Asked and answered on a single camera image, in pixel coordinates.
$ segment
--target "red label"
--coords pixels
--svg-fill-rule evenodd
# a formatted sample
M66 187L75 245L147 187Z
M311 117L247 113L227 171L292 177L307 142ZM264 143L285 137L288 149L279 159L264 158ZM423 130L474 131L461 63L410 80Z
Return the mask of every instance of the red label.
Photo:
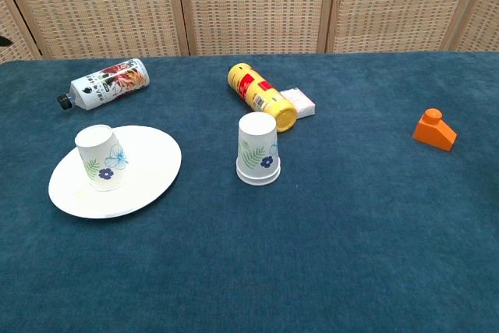
M267 91L268 89L273 89L272 85L270 85L267 81L262 81L258 83L258 86L264 89L264 91Z
M246 100L246 92L248 91L248 87L255 79L252 78L250 74L246 74L239 82L239 95L245 101Z

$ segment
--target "black bottle cap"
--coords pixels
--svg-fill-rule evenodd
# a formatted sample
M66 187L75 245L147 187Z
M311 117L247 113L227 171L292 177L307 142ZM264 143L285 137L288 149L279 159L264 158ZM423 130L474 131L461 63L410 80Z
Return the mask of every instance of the black bottle cap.
M58 100L59 104L61 105L62 109L66 110L66 109L73 108L73 104L71 103L70 99L68 98L68 96L66 94L59 95L57 97L57 100Z

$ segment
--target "building block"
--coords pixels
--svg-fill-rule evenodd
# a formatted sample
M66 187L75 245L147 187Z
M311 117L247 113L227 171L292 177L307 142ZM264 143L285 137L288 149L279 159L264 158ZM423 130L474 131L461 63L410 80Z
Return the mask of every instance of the building block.
M450 151L458 135L442 120L442 112L436 108L427 109L412 134L412 138L430 146Z

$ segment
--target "small white box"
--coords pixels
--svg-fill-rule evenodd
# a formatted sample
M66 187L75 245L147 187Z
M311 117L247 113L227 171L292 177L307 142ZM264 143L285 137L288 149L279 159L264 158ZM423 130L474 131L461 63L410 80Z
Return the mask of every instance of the small white box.
M291 101L298 112L297 119L315 115L315 103L313 103L298 87L281 91L281 95Z

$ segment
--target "paper cup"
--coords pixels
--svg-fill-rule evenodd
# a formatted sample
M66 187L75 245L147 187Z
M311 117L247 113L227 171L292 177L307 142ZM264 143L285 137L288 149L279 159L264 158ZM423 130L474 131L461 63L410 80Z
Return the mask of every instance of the paper cup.
M239 120L237 176L250 185L267 185L279 177L277 123L265 112L251 112Z
M75 144L93 188L113 190L125 182L128 160L109 126L94 125L81 130Z

